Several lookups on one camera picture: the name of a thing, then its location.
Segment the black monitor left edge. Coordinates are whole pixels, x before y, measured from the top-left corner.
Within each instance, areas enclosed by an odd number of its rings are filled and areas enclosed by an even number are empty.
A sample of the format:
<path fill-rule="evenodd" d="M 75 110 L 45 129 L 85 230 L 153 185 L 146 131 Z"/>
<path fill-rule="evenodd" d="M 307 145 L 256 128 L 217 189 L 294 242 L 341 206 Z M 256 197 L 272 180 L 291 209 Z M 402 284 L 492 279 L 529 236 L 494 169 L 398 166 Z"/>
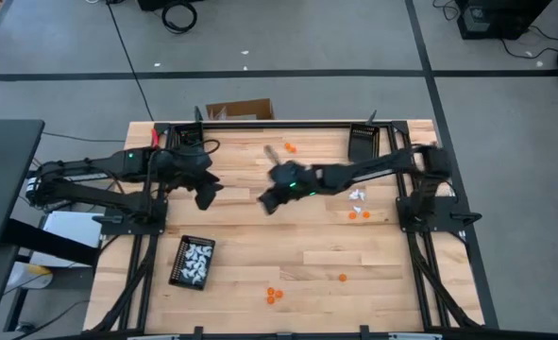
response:
<path fill-rule="evenodd" d="M 42 120 L 0 120 L 0 243 L 23 187 L 42 132 Z"/>

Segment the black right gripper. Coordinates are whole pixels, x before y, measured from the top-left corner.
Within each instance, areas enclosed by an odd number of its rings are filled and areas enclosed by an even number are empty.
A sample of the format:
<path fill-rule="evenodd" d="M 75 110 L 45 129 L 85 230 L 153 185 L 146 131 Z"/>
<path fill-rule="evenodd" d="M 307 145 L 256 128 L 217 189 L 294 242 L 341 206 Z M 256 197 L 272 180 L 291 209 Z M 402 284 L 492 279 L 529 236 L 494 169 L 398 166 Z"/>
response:
<path fill-rule="evenodd" d="M 266 214 L 273 214 L 280 205 L 291 200 L 317 193 L 317 178 L 311 167 L 305 167 L 296 161 L 281 162 L 271 145 L 266 145 L 263 150 L 273 163 L 268 171 L 273 186 L 258 197 Z"/>

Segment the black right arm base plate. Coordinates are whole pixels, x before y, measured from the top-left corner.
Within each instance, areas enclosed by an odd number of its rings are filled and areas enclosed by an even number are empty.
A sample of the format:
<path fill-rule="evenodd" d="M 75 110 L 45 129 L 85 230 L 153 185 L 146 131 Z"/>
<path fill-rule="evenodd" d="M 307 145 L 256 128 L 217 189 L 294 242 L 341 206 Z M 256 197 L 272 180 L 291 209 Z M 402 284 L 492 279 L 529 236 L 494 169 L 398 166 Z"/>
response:
<path fill-rule="evenodd" d="M 452 196 L 426 198 L 421 204 L 415 197 L 396 199 L 400 227 L 406 232 L 458 232 L 482 218 L 477 212 L 467 212 Z"/>

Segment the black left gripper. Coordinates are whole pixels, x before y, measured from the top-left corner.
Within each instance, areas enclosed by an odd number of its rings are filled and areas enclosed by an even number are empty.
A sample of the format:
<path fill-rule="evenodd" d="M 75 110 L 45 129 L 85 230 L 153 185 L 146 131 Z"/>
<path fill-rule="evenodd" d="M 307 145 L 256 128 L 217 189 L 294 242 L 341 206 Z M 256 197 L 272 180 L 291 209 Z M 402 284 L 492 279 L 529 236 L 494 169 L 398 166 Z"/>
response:
<path fill-rule="evenodd" d="M 162 162 L 164 192 L 169 194 L 178 188 L 195 191 L 194 201 L 197 208 L 206 211 L 216 193 L 224 189 L 220 184 L 220 178 L 208 171 L 212 165 L 209 154 L 189 146 L 185 150 L 170 149 L 165 151 L 165 154 L 165 160 Z"/>

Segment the black plastic tray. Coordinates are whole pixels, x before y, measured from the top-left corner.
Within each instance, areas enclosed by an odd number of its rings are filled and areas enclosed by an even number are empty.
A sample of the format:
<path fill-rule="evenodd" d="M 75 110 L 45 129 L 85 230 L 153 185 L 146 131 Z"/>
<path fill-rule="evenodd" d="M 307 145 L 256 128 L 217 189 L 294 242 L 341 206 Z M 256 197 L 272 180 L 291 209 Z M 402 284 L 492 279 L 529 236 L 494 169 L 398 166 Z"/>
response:
<path fill-rule="evenodd" d="M 347 157 L 350 162 L 365 162 L 379 156 L 380 128 L 366 124 L 350 125 Z"/>
<path fill-rule="evenodd" d="M 186 252 L 187 252 L 190 244 L 194 244 L 196 246 L 196 251 L 195 251 L 195 253 L 192 254 L 192 255 L 194 255 L 194 260 L 187 262 L 185 260 L 185 257 L 188 256 L 186 254 Z M 205 247 L 205 246 L 210 246 L 211 247 L 211 253 L 203 253 L 201 251 L 201 248 Z M 192 281 L 193 281 L 193 278 L 195 276 L 199 276 L 201 278 L 201 281 L 199 281 L 197 284 L 192 284 L 191 282 L 183 281 L 183 278 L 185 276 L 183 275 L 182 270 L 183 269 L 191 270 L 192 269 L 191 268 L 191 262 L 198 262 L 198 257 L 200 255 L 205 255 L 207 257 L 207 263 L 211 264 L 211 260 L 212 260 L 212 256 L 213 256 L 213 252 L 214 252 L 214 247 L 215 247 L 215 242 L 211 239 L 205 239 L 205 238 L 195 237 L 195 236 L 191 236 L 191 235 L 183 235 L 180 239 L 178 251 L 177 251 L 176 258 L 174 260 L 173 266 L 172 266 L 172 270 L 171 270 L 171 274 L 170 274 L 170 278 L 169 278 L 168 283 L 170 285 L 177 286 L 177 287 L 202 291 L 205 288 L 207 279 L 210 275 L 210 269 L 208 271 L 206 271 L 206 276 L 205 277 L 201 277 L 197 274 L 197 270 L 201 267 L 201 265 L 199 266 L 198 269 L 195 269 L 194 276 L 192 276 L 190 278 L 192 278 Z"/>
<path fill-rule="evenodd" d="M 170 128 L 172 147 L 197 145 L 203 142 L 203 126 L 200 122 L 176 124 Z"/>

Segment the white box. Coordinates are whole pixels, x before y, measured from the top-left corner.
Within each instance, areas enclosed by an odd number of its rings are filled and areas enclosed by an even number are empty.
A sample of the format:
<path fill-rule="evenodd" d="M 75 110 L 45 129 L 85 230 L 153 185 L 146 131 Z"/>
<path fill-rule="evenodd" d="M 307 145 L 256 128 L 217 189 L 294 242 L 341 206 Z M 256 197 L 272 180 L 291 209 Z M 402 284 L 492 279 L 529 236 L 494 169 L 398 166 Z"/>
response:
<path fill-rule="evenodd" d="M 89 247 L 100 247 L 101 225 L 93 220 L 95 216 L 99 216 L 99 213 L 51 212 L 43 219 L 42 229 Z M 87 264 L 73 263 L 36 251 L 32 253 L 29 263 L 48 268 L 88 267 Z"/>

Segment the black equipment box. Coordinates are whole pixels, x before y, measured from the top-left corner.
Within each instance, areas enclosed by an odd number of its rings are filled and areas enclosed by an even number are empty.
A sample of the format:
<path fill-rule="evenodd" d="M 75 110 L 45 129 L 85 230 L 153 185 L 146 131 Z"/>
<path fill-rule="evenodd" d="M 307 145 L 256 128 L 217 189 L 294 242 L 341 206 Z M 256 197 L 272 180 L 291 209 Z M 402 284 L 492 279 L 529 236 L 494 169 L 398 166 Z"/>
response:
<path fill-rule="evenodd" d="M 200 2 L 202 0 L 135 0 L 142 11 L 163 9 L 174 2 Z"/>

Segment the black equipment case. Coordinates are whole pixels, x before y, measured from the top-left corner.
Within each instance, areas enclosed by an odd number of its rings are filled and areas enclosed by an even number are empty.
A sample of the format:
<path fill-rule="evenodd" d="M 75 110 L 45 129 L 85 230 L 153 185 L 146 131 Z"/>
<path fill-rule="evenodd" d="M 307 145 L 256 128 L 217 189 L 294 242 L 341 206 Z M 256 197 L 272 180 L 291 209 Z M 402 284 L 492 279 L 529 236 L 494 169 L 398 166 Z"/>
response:
<path fill-rule="evenodd" d="M 552 0 L 455 0 L 464 40 L 517 40 Z"/>

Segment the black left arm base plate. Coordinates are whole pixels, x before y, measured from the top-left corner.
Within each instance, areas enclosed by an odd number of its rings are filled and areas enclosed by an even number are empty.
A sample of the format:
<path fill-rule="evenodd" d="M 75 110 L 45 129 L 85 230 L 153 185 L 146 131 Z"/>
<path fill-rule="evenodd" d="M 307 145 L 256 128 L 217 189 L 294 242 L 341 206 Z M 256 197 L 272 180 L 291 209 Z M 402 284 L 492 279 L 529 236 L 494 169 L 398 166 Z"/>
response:
<path fill-rule="evenodd" d="M 93 217 L 93 221 L 107 235 L 158 235 L 164 233 L 167 209 L 166 200 L 137 199 L 127 204 L 107 205 L 104 214 Z"/>

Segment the black desk leg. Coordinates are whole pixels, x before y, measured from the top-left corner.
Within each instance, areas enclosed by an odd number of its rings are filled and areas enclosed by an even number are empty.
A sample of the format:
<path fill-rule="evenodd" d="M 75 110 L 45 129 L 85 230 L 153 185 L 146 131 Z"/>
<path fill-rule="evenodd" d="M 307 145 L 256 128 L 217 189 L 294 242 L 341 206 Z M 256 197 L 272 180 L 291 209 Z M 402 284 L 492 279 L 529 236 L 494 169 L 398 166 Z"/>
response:
<path fill-rule="evenodd" d="M 1 242 L 90 266 L 95 266 L 99 257 L 97 247 L 81 244 L 12 218 L 7 222 Z"/>

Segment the brown cardboard box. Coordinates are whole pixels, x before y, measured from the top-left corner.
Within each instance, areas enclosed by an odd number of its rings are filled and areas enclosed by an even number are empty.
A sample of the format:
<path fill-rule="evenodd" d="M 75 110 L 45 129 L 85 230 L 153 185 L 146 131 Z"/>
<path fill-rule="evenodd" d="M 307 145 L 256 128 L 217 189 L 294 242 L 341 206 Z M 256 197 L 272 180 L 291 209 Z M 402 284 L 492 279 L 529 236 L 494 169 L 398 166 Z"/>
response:
<path fill-rule="evenodd" d="M 210 120 L 274 120 L 275 114 L 269 98 L 208 104 Z"/>

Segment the white and yellow bag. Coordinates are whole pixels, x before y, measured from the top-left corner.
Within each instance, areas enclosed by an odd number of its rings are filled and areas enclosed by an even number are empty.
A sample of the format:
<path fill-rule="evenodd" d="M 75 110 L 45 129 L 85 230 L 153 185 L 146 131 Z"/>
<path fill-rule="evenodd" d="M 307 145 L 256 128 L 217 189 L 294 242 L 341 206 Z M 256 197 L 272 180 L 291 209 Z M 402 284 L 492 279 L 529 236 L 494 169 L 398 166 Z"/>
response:
<path fill-rule="evenodd" d="M 46 267 L 23 262 L 15 262 L 11 269 L 6 291 L 14 288 L 43 289 L 53 279 L 53 273 Z"/>

